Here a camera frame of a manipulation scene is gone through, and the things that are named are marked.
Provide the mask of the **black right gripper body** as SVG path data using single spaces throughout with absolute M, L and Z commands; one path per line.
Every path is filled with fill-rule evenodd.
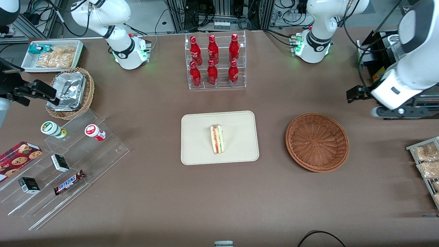
M 10 101 L 16 101 L 14 89 L 25 86 L 26 81 L 21 77 L 24 69 L 5 59 L 0 59 L 0 95 Z

